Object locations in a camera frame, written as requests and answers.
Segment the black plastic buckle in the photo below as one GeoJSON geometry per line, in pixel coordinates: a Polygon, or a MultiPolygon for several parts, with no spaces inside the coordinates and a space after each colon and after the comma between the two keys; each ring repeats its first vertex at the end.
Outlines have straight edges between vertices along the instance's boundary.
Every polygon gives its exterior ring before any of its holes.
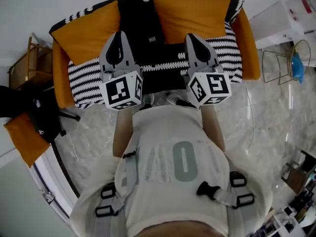
{"type": "Polygon", "coordinates": [[[115,188],[114,182],[109,183],[108,185],[103,187],[103,189],[101,191],[101,198],[102,199],[113,198],[115,196],[116,191],[117,190],[115,188]],[[103,195],[103,192],[108,192],[108,191],[112,191],[112,193],[110,195],[103,195]]]}
{"type": "Polygon", "coordinates": [[[95,216],[97,218],[103,218],[103,217],[108,217],[108,216],[117,216],[118,214],[119,214],[118,211],[114,213],[113,208],[110,205],[95,208],[95,216]],[[104,212],[104,213],[99,212],[100,210],[104,210],[107,208],[109,208],[109,212],[104,212]]]}
{"type": "Polygon", "coordinates": [[[244,187],[247,184],[245,176],[237,171],[232,171],[231,173],[229,173],[229,180],[231,182],[231,186],[234,188],[244,187]]]}
{"type": "Polygon", "coordinates": [[[201,183],[201,185],[197,189],[197,195],[207,195],[211,200],[215,200],[214,194],[215,192],[220,189],[219,186],[209,186],[207,182],[201,183]]]}
{"type": "Polygon", "coordinates": [[[131,156],[134,156],[134,155],[136,155],[136,151],[133,151],[133,152],[131,152],[131,153],[127,153],[127,154],[125,154],[125,155],[123,155],[123,159],[125,159],[125,158],[130,158],[131,156]]]}
{"type": "Polygon", "coordinates": [[[246,195],[241,195],[241,196],[237,196],[237,206],[234,206],[234,209],[237,209],[239,207],[243,207],[246,205],[250,205],[253,204],[255,202],[255,197],[252,193],[246,194],[246,195]],[[251,198],[251,200],[247,200],[247,201],[241,201],[243,200],[243,198],[251,198]]]}

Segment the black and white marker cube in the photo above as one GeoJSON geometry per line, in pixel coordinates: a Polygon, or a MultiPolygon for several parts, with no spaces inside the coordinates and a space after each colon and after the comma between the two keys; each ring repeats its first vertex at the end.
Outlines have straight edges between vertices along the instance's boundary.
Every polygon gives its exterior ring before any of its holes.
{"type": "Polygon", "coordinates": [[[188,86],[199,105],[219,104],[232,95],[225,73],[194,73],[188,86]]]}
{"type": "Polygon", "coordinates": [[[106,81],[99,87],[106,107],[119,111],[141,103],[142,85],[143,79],[133,71],[106,81]]]}

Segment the blue object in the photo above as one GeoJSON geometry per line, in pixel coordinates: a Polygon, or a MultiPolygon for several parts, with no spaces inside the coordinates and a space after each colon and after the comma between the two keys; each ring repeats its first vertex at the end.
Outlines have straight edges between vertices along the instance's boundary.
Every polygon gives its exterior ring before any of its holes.
{"type": "Polygon", "coordinates": [[[304,79],[304,65],[298,53],[295,53],[293,55],[291,63],[292,63],[293,78],[297,78],[298,81],[302,83],[304,79]]]}

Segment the gold wire chair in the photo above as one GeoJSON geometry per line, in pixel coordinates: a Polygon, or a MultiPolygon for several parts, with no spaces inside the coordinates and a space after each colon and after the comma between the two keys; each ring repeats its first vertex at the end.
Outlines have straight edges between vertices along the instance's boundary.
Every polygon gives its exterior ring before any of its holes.
{"type": "Polygon", "coordinates": [[[308,42],[304,39],[298,41],[293,47],[292,49],[289,51],[289,52],[286,52],[286,53],[279,53],[279,52],[274,52],[274,51],[268,51],[268,50],[264,50],[263,51],[263,54],[262,54],[262,75],[263,75],[263,81],[265,83],[267,82],[271,82],[271,81],[274,81],[274,80],[277,80],[278,79],[278,84],[279,85],[282,85],[284,83],[287,83],[289,81],[292,81],[292,80],[298,80],[296,78],[293,78],[293,70],[292,70],[292,58],[293,56],[298,53],[300,58],[303,60],[308,60],[308,64],[307,66],[305,66],[305,70],[304,70],[304,74],[306,73],[306,70],[307,70],[307,67],[310,65],[310,61],[311,61],[311,47],[310,45],[308,44],[308,42]],[[276,55],[276,59],[277,59],[277,64],[278,64],[278,69],[279,69],[279,76],[276,77],[276,78],[273,78],[271,80],[266,80],[265,78],[265,72],[263,70],[263,67],[264,67],[264,56],[265,56],[265,53],[268,52],[268,53],[274,53],[276,55]],[[287,60],[287,74],[281,76],[281,66],[280,66],[280,61],[279,61],[279,57],[284,57],[286,58],[287,60]],[[286,81],[283,81],[281,82],[281,78],[283,77],[286,77],[286,76],[290,76],[290,80],[286,80],[286,81]]]}

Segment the shoe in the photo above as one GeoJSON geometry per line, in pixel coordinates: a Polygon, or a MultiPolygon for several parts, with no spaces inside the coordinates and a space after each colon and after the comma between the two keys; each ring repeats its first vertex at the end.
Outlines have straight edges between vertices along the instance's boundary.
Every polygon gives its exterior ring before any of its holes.
{"type": "Polygon", "coordinates": [[[155,101],[155,95],[153,93],[146,94],[143,97],[143,104],[144,105],[146,105],[146,104],[153,105],[154,101],[155,101]]]}
{"type": "Polygon", "coordinates": [[[183,100],[183,98],[180,95],[175,94],[175,93],[167,93],[166,97],[167,97],[167,101],[172,105],[176,105],[177,100],[183,100]]]}

